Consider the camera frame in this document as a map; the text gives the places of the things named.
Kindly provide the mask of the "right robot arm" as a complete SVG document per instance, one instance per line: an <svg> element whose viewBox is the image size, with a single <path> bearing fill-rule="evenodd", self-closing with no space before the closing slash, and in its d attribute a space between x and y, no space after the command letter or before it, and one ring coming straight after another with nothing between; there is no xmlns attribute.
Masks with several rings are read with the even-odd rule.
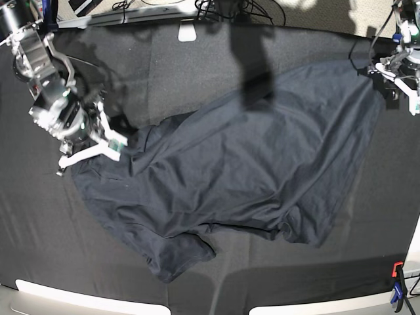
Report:
<svg viewBox="0 0 420 315"><path fill-rule="evenodd" d="M110 127L102 89L78 91L69 56L56 50L42 24L34 1L1 2L1 44L11 48L15 75L34 99L33 122L61 143L58 175L99 155L119 161L128 140Z"/></svg>

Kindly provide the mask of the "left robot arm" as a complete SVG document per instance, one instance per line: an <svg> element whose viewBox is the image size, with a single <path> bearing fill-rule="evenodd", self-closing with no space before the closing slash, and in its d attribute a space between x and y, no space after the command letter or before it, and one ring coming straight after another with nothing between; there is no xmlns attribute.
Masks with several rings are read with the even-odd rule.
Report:
<svg viewBox="0 0 420 315"><path fill-rule="evenodd" d="M373 50L384 27L373 38L369 50L369 75L381 75L391 88L393 99L400 94L408 98L408 110L413 116L419 115L419 2L394 1L386 19L395 17L396 31L392 41L396 48L390 56L374 58Z"/></svg>

